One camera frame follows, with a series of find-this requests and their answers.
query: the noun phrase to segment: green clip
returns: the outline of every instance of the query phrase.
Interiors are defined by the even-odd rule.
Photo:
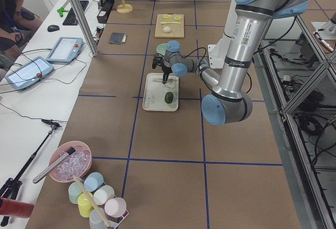
[[[69,12],[69,10],[65,10],[63,7],[57,10],[57,13],[59,14],[60,17],[63,17],[63,13]]]

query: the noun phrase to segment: bowl of ice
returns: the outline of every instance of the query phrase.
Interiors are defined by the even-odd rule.
[[[49,165],[54,163],[60,158],[66,151],[73,147],[75,152],[71,154],[67,159],[62,161],[56,168],[50,172],[50,177],[56,182],[69,183],[74,181],[73,176],[83,177],[88,173],[92,165],[92,154],[90,148],[81,141],[69,141],[62,144],[52,154]]]

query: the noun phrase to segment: green object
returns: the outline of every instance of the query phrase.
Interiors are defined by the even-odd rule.
[[[65,10],[63,7],[57,9],[57,13],[59,14],[60,17],[63,17],[63,13],[69,12],[69,10]]]
[[[170,104],[173,102],[174,95],[171,91],[167,92],[166,95],[164,96],[164,102],[167,104]]]
[[[163,43],[163,44],[158,45],[156,47],[156,53],[159,53],[162,56],[164,56],[164,54],[166,53],[167,46],[168,46],[168,43]]]

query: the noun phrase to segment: red cylinder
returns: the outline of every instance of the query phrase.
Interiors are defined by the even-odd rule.
[[[27,218],[33,209],[33,204],[0,197],[0,215]]]

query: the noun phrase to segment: black selfie stick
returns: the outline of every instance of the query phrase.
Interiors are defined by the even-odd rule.
[[[57,130],[61,127],[61,125],[57,122],[53,122],[53,120],[42,120],[43,123],[50,125],[51,130],[48,132],[48,135],[44,138],[43,142],[40,144],[40,146],[37,148],[37,150],[30,156],[28,161],[25,163],[25,165],[22,167],[20,172],[16,175],[16,177],[8,178],[5,184],[0,189],[0,196],[4,197],[6,199],[13,199],[15,200],[17,197],[17,194],[19,192],[20,186],[22,185],[22,182],[19,180],[20,177],[23,175],[23,173],[27,170],[33,159],[36,157],[37,152],[41,149],[43,144],[46,142],[46,140],[49,138],[50,135],[52,135],[54,130]],[[9,217],[4,216],[2,219],[0,225],[6,226],[8,224]]]

